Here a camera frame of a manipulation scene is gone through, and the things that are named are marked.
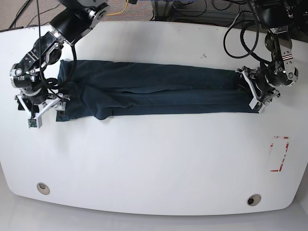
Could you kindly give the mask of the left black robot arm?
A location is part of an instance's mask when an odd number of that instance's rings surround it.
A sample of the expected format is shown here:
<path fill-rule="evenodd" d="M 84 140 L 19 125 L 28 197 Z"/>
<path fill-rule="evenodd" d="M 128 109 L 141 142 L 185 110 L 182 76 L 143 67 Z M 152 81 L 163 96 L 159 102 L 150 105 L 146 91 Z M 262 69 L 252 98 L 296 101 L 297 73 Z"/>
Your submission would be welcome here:
<path fill-rule="evenodd" d="M 288 33 L 290 19 L 283 0 L 248 0 L 247 5 L 252 10 L 254 20 L 242 27 L 240 41 L 247 54 L 260 62 L 260 67 L 256 70 L 243 67 L 242 75 L 246 78 L 252 96 L 264 99 L 278 94 L 276 87 L 291 86 L 298 79 Z M 244 33 L 251 26 L 268 31 L 265 46 L 271 52 L 271 61 L 260 58 L 253 48 L 247 47 Z"/>

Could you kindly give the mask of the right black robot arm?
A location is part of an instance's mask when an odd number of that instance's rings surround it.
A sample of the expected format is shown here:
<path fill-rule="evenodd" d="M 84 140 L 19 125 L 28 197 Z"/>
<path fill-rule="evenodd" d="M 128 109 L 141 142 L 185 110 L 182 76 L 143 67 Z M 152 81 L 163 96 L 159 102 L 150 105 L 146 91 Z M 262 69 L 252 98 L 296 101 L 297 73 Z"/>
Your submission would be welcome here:
<path fill-rule="evenodd" d="M 47 99 L 67 101 L 55 90 L 63 89 L 76 69 L 75 44 L 94 29 L 109 7 L 106 0 L 61 0 L 59 3 L 65 9 L 50 21 L 51 29 L 45 35 L 39 35 L 33 48 L 10 70 L 11 84 L 22 91 L 19 104 L 30 112 L 31 119 L 39 111 L 38 105 Z M 72 69 L 61 82 L 54 78 L 46 79 L 44 70 L 60 59 L 64 43 L 71 46 Z"/>

